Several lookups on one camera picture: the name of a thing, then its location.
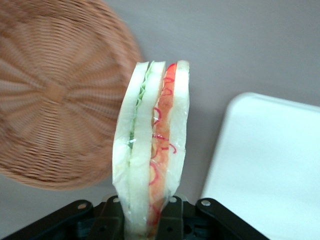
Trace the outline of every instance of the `white tray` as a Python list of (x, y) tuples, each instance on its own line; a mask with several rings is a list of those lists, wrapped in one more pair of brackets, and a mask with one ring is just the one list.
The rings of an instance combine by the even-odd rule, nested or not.
[(320, 107), (237, 96), (202, 197), (218, 200), (272, 240), (319, 240)]

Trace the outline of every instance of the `gray wall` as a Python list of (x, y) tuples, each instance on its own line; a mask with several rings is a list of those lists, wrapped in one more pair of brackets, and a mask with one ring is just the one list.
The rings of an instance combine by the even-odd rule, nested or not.
[[(187, 154), (178, 192), (200, 196), (228, 102), (256, 92), (320, 106), (318, 0), (108, 0), (147, 61), (190, 61)], [(64, 205), (98, 204), (110, 179), (69, 192), (0, 176), (0, 237)]]

